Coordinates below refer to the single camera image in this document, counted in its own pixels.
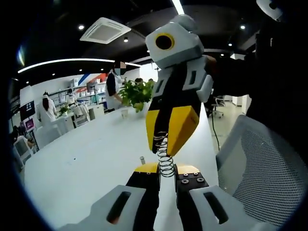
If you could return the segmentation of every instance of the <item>white table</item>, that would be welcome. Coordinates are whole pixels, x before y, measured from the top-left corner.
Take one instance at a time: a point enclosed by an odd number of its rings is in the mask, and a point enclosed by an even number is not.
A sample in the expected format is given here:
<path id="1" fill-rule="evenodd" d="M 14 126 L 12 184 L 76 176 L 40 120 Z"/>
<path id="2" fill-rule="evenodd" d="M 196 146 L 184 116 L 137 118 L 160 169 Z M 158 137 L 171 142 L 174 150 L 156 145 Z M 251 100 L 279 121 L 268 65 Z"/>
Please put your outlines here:
<path id="1" fill-rule="evenodd" d="M 115 186 L 125 185 L 134 169 L 158 158 L 148 147 L 145 119 L 134 109 L 121 110 L 80 126 L 48 144 L 26 162 L 25 188 L 34 205 L 55 229 L 78 223 L 90 207 Z M 218 185 L 212 136 L 202 105 L 199 125 L 174 157 L 197 167 L 209 185 Z M 174 178 L 161 179 L 155 231 L 180 231 Z"/>

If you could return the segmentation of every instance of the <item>floor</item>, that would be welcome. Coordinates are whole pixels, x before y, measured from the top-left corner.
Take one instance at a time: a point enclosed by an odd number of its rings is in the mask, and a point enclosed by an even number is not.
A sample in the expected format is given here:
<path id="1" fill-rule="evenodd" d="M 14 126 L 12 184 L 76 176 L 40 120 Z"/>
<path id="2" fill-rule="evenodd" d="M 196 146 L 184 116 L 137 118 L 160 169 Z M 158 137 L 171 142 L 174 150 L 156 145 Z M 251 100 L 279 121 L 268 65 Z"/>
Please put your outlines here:
<path id="1" fill-rule="evenodd" d="M 219 145 L 221 147 L 228 137 L 237 117 L 242 114 L 242 108 L 235 106 L 231 102 L 226 102 L 225 107 L 219 107 L 217 110 L 224 113 L 221 118 L 218 117 L 218 114 L 214 116 L 214 129 L 217 134 Z M 208 119 L 208 122 L 211 128 L 214 150 L 217 153 L 218 143 L 213 131 L 213 122 L 211 116 Z"/>

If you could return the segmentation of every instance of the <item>white cabinet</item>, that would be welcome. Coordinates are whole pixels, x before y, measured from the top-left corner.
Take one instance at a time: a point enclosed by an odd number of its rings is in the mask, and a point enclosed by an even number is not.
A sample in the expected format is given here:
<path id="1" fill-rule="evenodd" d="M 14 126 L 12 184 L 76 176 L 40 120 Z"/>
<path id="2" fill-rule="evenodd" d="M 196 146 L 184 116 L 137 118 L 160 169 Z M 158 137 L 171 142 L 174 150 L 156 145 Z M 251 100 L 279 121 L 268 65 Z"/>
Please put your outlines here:
<path id="1" fill-rule="evenodd" d="M 246 114 L 251 103 L 251 98 L 249 95 L 244 95 L 242 98 L 242 113 Z"/>
<path id="2" fill-rule="evenodd" d="M 89 108 L 89 115 L 90 115 L 90 120 L 97 119 L 101 116 L 104 115 L 104 105 L 99 104 L 99 105 L 94 105 L 91 108 Z"/>
<path id="3" fill-rule="evenodd" d="M 242 96 L 239 97 L 232 97 L 232 103 L 236 106 L 242 106 Z"/>

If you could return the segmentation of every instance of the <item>white lab coat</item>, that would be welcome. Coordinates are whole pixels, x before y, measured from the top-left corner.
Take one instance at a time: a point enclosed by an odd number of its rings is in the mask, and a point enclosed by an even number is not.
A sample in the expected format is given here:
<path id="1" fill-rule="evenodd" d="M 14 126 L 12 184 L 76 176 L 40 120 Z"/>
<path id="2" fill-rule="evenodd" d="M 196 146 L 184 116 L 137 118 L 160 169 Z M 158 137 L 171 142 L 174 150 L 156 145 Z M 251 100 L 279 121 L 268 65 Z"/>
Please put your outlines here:
<path id="1" fill-rule="evenodd" d="M 43 98 L 48 99 L 49 108 L 47 111 L 45 110 L 42 100 L 42 102 L 40 102 L 38 105 L 37 116 L 38 120 L 41 120 L 42 126 L 45 126 L 56 120 L 57 111 L 54 102 L 49 97 L 44 95 Z"/>
<path id="2" fill-rule="evenodd" d="M 66 96 L 66 102 L 68 105 L 76 103 L 77 102 L 77 98 L 74 94 L 69 94 Z"/>
<path id="3" fill-rule="evenodd" d="M 124 80 L 121 78 L 121 76 L 116 75 L 113 71 L 110 72 L 110 75 L 114 75 L 115 77 L 115 90 L 116 93 L 119 92 L 120 86 L 124 82 Z M 107 109 L 119 109 L 121 107 L 121 102 L 117 100 L 114 96 L 109 96 L 109 92 L 107 90 L 107 84 L 105 86 L 105 97 L 106 97 L 106 103 L 107 103 Z"/>

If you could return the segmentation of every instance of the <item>black ceiling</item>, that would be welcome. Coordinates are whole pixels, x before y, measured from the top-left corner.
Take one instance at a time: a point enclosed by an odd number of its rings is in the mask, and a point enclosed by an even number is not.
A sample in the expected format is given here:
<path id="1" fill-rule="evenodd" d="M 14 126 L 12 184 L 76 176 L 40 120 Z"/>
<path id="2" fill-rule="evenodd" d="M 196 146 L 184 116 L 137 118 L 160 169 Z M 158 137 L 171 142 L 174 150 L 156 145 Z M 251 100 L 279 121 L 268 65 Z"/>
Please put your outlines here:
<path id="1" fill-rule="evenodd" d="M 180 0 L 184 12 L 197 22 L 198 35 L 206 49 L 225 53 L 245 51 L 247 41 L 258 31 L 262 17 L 255 0 Z M 131 62 L 148 56 L 145 37 L 177 14 L 171 0 L 53 0 L 40 11 L 21 44 L 24 64 L 29 66 L 65 58 L 120 59 Z M 107 17 L 132 30 L 110 44 L 80 41 L 80 37 L 98 18 Z M 84 25 L 83 31 L 78 25 Z M 110 63 L 65 62 L 29 69 L 14 78 L 22 87 L 26 81 L 36 84 L 56 77 L 108 70 Z M 16 64 L 16 71 L 25 66 Z"/>

